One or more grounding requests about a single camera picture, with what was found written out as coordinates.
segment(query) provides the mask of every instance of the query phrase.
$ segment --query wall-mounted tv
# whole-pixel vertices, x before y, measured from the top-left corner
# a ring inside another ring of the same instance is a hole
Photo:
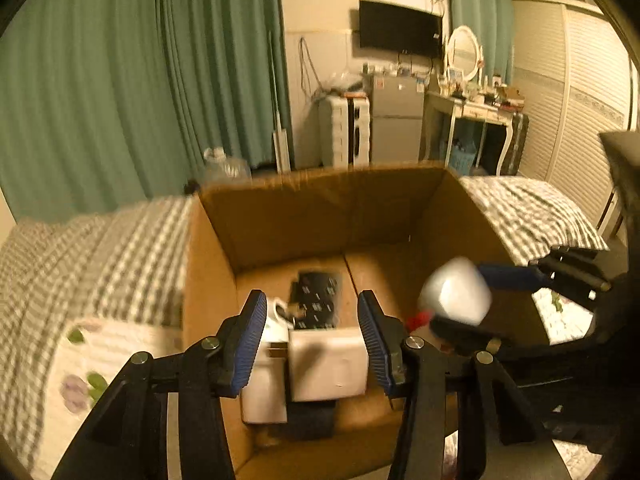
[[[360,0],[360,46],[442,57],[442,17],[373,0]]]

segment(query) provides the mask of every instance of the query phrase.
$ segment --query vanity table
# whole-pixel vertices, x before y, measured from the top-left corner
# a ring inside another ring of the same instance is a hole
[[[438,129],[437,124],[439,124],[439,121],[434,121],[436,116],[434,112],[439,112],[450,117],[449,138],[447,139],[447,151],[444,160],[445,167],[447,167],[451,157],[456,119],[481,122],[482,137],[480,139],[478,156],[476,157],[477,168],[482,156],[482,149],[484,148],[487,124],[500,124],[504,126],[507,134],[496,168],[496,174],[500,175],[502,163],[507,155],[509,146],[511,145],[511,138],[513,137],[513,113],[492,105],[479,104],[471,100],[448,95],[453,87],[456,87],[456,90],[460,91],[461,87],[464,89],[465,86],[470,85],[476,76],[478,77],[478,84],[482,85],[483,67],[484,57],[482,46],[478,43],[478,38],[476,38],[476,35],[469,27],[465,25],[457,27],[447,40],[446,53],[444,56],[444,79],[447,85],[445,88],[440,86],[440,93],[430,91],[427,92],[426,95],[423,136],[425,139],[430,139],[430,142],[428,142],[430,153],[437,153],[440,135],[436,130]],[[475,92],[478,92],[478,85],[476,85]]]
[[[505,127],[507,135],[504,139],[504,145],[498,159],[496,174],[500,175],[500,168],[507,155],[507,150],[511,144],[513,137],[513,113],[501,108],[473,103],[470,101],[456,99],[454,97],[441,96],[437,92],[427,92],[426,113],[431,111],[439,112],[450,117],[449,138],[447,139],[447,154],[445,156],[445,168],[449,165],[449,157],[451,156],[451,147],[453,144],[453,132],[456,125],[456,119],[468,119],[471,121],[482,122],[482,137],[480,138],[480,147],[478,148],[478,157],[476,158],[476,168],[480,163],[482,156],[482,148],[484,147],[484,139],[486,137],[486,125],[501,124]]]

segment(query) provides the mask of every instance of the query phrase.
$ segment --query plastic bottle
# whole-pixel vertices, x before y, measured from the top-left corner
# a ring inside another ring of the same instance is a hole
[[[214,182],[251,179],[251,170],[247,162],[243,158],[226,156],[223,148],[207,148],[204,152],[204,162],[204,174],[200,182],[203,186]]]

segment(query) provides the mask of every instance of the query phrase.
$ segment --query cardboard box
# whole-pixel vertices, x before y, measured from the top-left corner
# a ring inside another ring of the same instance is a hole
[[[511,263],[463,187],[437,164],[315,170],[210,187],[194,204],[190,237],[186,346],[215,334],[252,288],[288,299],[300,270],[339,272],[339,324],[357,326],[361,290],[372,289],[387,315],[406,319],[428,276],[454,256]],[[494,292],[482,325],[521,344],[548,344],[529,294]],[[454,397],[447,407],[450,433]],[[371,377],[364,396],[338,401],[335,436],[327,440],[265,442],[258,437],[264,428],[242,423],[239,399],[222,399],[222,410],[240,480],[338,480],[389,464],[402,415]]]

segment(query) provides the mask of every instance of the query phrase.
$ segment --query white closet door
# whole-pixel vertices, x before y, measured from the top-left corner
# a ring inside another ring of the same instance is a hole
[[[567,9],[570,94],[558,158],[548,181],[596,225],[611,194],[599,132],[625,130],[630,113],[628,54],[605,20]]]
[[[520,173],[545,180],[558,134],[565,76],[562,9],[558,4],[515,0],[513,85],[529,115]]]

